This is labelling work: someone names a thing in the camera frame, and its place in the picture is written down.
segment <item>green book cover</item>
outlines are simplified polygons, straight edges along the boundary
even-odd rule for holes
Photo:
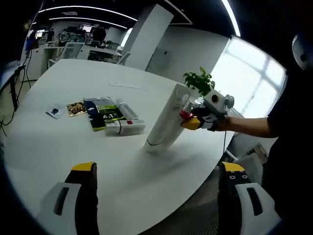
[[[105,129],[106,122],[126,120],[110,97],[84,98],[93,131]]]

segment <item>bottle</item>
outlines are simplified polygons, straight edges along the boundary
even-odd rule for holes
[[[116,100],[116,104],[118,109],[121,111],[122,115],[127,119],[127,120],[138,120],[139,117],[135,112],[121,99]]]

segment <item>human hand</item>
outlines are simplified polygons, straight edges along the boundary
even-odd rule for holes
[[[217,120],[216,123],[217,123],[216,131],[228,131],[230,128],[231,117],[225,116],[224,118]]]

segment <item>ceiling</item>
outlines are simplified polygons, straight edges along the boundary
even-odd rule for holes
[[[176,26],[192,27],[226,37],[235,34],[230,17],[221,0],[169,1],[190,19],[192,25],[187,25],[188,20],[165,0],[47,0],[43,9],[66,5],[92,6],[138,19],[145,7],[157,3],[174,14],[171,23],[178,24]],[[267,52],[286,68],[293,65],[291,42],[296,34],[294,27],[296,22],[291,20],[290,10],[297,7],[298,12],[302,10],[301,1],[293,1],[294,3],[291,5],[289,0],[228,0],[237,20],[241,38]],[[111,12],[76,7],[39,13],[35,21],[38,26],[50,24],[49,18],[68,17],[62,14],[66,11],[75,11],[77,16],[74,17],[97,19],[126,28],[133,27],[136,22]],[[81,21],[97,24],[95,21]]]

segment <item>small packet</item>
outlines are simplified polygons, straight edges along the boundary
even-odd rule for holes
[[[87,112],[85,109],[83,101],[73,103],[73,104],[68,104],[67,105],[68,113],[71,117],[84,114]]]
[[[54,106],[51,106],[47,111],[47,114],[49,114],[51,117],[58,119],[60,115],[62,114],[61,106],[58,104],[55,104]]]

